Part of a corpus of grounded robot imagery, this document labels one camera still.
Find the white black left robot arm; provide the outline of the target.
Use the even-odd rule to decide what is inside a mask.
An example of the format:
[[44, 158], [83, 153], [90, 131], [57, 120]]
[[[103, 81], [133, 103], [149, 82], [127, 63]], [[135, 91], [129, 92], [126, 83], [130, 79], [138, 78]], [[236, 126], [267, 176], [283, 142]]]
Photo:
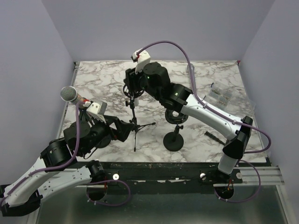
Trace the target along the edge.
[[112, 140], [124, 142], [133, 123], [114, 116], [105, 121], [78, 115], [64, 130], [64, 137], [53, 140], [41, 152], [34, 165], [16, 182], [1, 185], [0, 211], [4, 217], [22, 217], [37, 210], [50, 197], [81, 184], [94, 185], [114, 182], [99, 161], [92, 160], [81, 168], [53, 180], [52, 177], [76, 164], [92, 148], [106, 147]]

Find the white foam-head microphone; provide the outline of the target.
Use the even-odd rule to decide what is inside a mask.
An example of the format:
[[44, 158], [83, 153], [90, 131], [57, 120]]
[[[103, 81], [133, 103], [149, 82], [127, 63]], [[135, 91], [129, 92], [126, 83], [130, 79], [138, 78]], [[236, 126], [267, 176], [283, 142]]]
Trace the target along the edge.
[[139, 105], [139, 98], [134, 98], [134, 105], [138, 106]]

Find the black round-base shock-mount stand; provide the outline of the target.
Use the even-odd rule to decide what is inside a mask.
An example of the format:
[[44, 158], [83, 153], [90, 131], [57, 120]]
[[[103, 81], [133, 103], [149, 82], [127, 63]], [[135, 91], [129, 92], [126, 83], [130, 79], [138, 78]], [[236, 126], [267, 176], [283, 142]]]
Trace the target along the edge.
[[174, 110], [166, 109], [165, 111], [166, 121], [176, 126], [173, 132], [169, 132], [164, 136], [163, 145], [167, 150], [171, 152], [177, 152], [184, 145], [184, 138], [179, 133], [179, 130], [184, 128], [182, 124], [188, 120], [188, 115], [179, 113], [177, 116], [175, 116], [173, 113]]

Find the black tripod microphone stand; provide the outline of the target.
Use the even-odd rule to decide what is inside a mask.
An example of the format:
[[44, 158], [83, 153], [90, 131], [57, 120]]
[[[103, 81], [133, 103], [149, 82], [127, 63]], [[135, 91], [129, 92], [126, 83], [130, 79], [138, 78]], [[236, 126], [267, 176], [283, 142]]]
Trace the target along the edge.
[[137, 117], [136, 117], [136, 114], [135, 114], [135, 108], [136, 106], [134, 105], [134, 98], [139, 98], [143, 93], [144, 91], [140, 91], [140, 92], [129, 92], [128, 89], [127, 89], [127, 86], [124, 84], [123, 86], [123, 93], [126, 97], [129, 98], [129, 101], [126, 101], [125, 104], [126, 106], [129, 106], [131, 111], [132, 111], [132, 119], [129, 121], [130, 123], [132, 123], [134, 125], [134, 128], [133, 128], [133, 132], [135, 133], [135, 137], [134, 137], [134, 152], [136, 152], [136, 136], [137, 136], [137, 133], [142, 130], [143, 128], [147, 127], [147, 126], [154, 126], [156, 125], [156, 122], [153, 122], [153, 123], [149, 123], [149, 124], [145, 124], [145, 125], [139, 125], [137, 123]]

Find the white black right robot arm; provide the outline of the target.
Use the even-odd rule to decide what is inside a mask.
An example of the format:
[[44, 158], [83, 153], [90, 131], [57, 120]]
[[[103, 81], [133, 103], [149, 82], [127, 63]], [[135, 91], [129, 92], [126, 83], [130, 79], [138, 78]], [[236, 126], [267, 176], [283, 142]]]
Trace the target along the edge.
[[215, 178], [221, 183], [231, 179], [233, 168], [243, 157], [250, 139], [252, 118], [241, 119], [196, 98], [191, 89], [171, 82], [168, 70], [157, 62], [145, 65], [140, 72], [127, 69], [124, 84], [129, 94], [138, 97], [146, 92], [164, 108], [193, 117], [222, 134], [227, 143]]

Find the copper body mesh microphone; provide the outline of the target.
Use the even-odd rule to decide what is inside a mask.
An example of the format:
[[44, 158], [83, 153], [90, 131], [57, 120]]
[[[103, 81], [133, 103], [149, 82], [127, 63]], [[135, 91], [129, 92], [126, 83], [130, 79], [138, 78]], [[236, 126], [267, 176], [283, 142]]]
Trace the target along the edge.
[[78, 102], [84, 102], [86, 99], [77, 93], [77, 90], [73, 86], [65, 86], [60, 91], [60, 97], [63, 101], [77, 104]]

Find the black clip round-base stand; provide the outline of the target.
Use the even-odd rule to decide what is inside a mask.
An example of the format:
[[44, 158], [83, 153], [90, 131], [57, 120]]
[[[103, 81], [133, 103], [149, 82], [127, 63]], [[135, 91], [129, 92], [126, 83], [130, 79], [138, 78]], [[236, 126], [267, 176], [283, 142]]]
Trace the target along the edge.
[[[80, 106], [79, 107], [79, 120], [86, 121], [90, 125], [90, 127], [93, 127], [98, 121], [94, 118], [92, 118], [89, 114], [87, 114], [86, 107]], [[105, 148], [108, 146], [111, 142], [111, 139], [109, 136], [104, 137], [101, 141], [96, 141], [96, 144], [94, 144], [94, 148]]]

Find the silver grey handheld microphone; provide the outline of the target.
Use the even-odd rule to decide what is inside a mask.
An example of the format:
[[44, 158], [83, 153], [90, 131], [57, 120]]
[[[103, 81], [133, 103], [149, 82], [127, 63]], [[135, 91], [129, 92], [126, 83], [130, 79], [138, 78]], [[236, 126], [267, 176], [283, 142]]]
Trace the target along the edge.
[[194, 75], [194, 65], [191, 63], [190, 65], [187, 65], [186, 71], [191, 75]]

